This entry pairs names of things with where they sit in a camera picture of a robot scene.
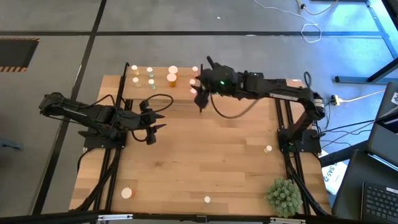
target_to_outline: gray concrete floor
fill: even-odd
[[[261,2],[300,13],[294,0]],[[329,4],[304,2],[314,12]],[[0,4],[0,31],[88,31],[93,27],[100,0],[0,0]],[[379,0],[372,0],[372,4],[377,6],[380,20],[386,23],[393,44],[398,46],[397,32],[382,4]],[[302,14],[319,23],[324,31],[377,31],[364,3],[338,3],[337,7],[319,16]],[[113,0],[105,7],[99,30],[300,31],[302,24],[303,20],[298,17],[263,9],[248,0]],[[46,93],[70,94],[87,41],[88,37],[40,37],[28,71],[0,73],[0,136],[24,147],[19,152],[0,149],[0,217],[30,212],[59,125],[58,121],[40,116],[37,107]],[[323,37],[314,44],[305,43],[301,37],[97,37],[78,100],[95,101],[102,76],[122,74],[125,62],[187,67],[206,63],[207,55],[236,70],[263,72],[267,78],[302,78],[303,72],[309,71],[315,91],[325,98],[337,94],[343,99],[385,86],[336,84],[334,76],[368,77],[392,60],[379,37]],[[378,94],[331,106],[329,128],[373,119],[381,98],[382,94]],[[321,128],[325,128],[325,121],[320,122]],[[79,130],[84,128],[75,124],[69,126],[44,206],[45,213],[68,210],[76,162],[83,144],[83,138],[77,134]],[[347,136],[341,142],[355,144],[366,139],[368,134]],[[331,133],[324,139],[333,140],[338,136]],[[332,144],[324,150],[333,152],[344,147]]]

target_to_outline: wooden table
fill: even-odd
[[[129,135],[122,150],[113,196],[112,212],[172,213],[207,215],[275,215],[264,193],[279,177],[286,178],[282,154],[277,143],[279,127],[275,100],[264,98],[244,116],[224,119],[215,113],[211,104],[202,113],[193,103],[189,80],[190,68],[179,68],[177,87],[170,88],[167,68],[154,67],[156,90],[147,83],[149,76],[140,67],[141,87],[137,88],[132,70],[127,73],[123,97],[134,99],[133,111],[138,112],[141,100],[156,94],[172,95],[174,104],[160,112],[166,127],[157,134],[151,146],[133,140]],[[103,78],[98,98],[107,94],[116,97],[120,76]],[[300,80],[288,80],[290,86],[300,86]],[[214,97],[221,112],[240,113],[251,100],[238,101],[228,97]],[[150,107],[159,109],[169,103],[166,98],[150,100]],[[302,105],[292,103],[294,120],[303,112]],[[144,133],[136,132],[138,138]],[[265,153],[271,145],[273,150]],[[97,184],[104,150],[87,154],[80,166],[70,208],[76,208]],[[327,212],[331,212],[321,166],[316,157],[301,153],[305,183],[314,198]],[[135,196],[123,199],[121,191],[131,188]],[[103,191],[104,207],[107,186]],[[204,197],[211,202],[206,204]]]

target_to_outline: green succulent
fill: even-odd
[[[300,189],[291,180],[276,179],[266,193],[268,202],[278,213],[279,217],[287,218],[300,211]]]

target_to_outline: wooden tabletop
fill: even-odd
[[[156,133],[151,146],[133,140],[129,135],[122,150],[114,190],[112,212],[173,213],[207,215],[275,215],[264,199],[264,193],[279,177],[286,178],[285,164],[277,143],[279,127],[275,100],[264,98],[238,119],[225,119],[216,114],[211,104],[199,113],[190,93],[191,68],[178,68],[177,86],[170,88],[167,68],[154,67],[156,89],[148,84],[146,67],[139,67],[141,87],[132,82],[132,70],[127,73],[123,97],[133,99],[133,111],[139,112],[141,100],[156,94],[172,95],[174,104],[160,112],[167,124]],[[116,97],[120,76],[103,78],[98,98],[107,94]],[[300,80],[288,80],[290,86],[300,86]],[[252,101],[214,96],[218,109],[235,115]],[[159,109],[169,103],[167,98],[150,100],[150,108]],[[302,105],[292,103],[294,120],[303,112]],[[136,132],[138,138],[145,134]],[[265,153],[266,146],[272,146]],[[331,212],[321,166],[312,154],[301,153],[305,183],[317,202]],[[81,161],[70,208],[76,208],[98,182],[104,150],[95,149]],[[122,189],[129,187],[133,198],[123,199]],[[107,186],[101,208],[104,207]],[[204,198],[209,196],[210,203]]]

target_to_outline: laptop keyboard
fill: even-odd
[[[364,212],[392,223],[398,223],[398,194],[393,192],[394,189],[387,189],[366,183]]]

